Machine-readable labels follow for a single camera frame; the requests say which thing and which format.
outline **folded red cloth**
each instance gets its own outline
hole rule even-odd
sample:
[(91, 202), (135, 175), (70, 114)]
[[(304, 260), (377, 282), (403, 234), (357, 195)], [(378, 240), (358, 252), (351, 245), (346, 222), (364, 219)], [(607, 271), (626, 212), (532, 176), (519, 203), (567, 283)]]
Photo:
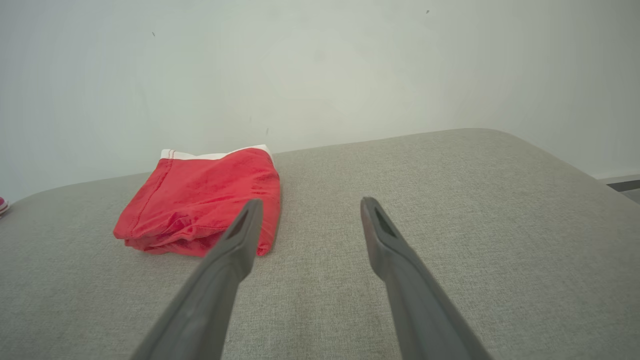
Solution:
[(113, 234), (152, 254), (205, 256), (254, 198), (263, 205), (261, 256), (271, 249), (280, 217), (280, 177), (266, 146), (203, 156), (164, 150)]

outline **gray fabric surface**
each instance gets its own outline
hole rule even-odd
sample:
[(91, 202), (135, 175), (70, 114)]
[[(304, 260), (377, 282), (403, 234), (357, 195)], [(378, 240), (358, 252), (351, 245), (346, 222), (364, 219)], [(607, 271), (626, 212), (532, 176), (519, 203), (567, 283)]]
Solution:
[[(640, 354), (640, 206), (528, 143), (464, 129), (275, 155), (282, 216), (225, 359), (396, 359), (359, 217), (376, 197), (496, 359)], [(0, 219), (0, 358), (126, 359), (198, 259), (111, 230), (148, 174)]]
[(621, 194), (633, 200), (636, 204), (640, 204), (640, 189), (627, 190), (621, 192)]

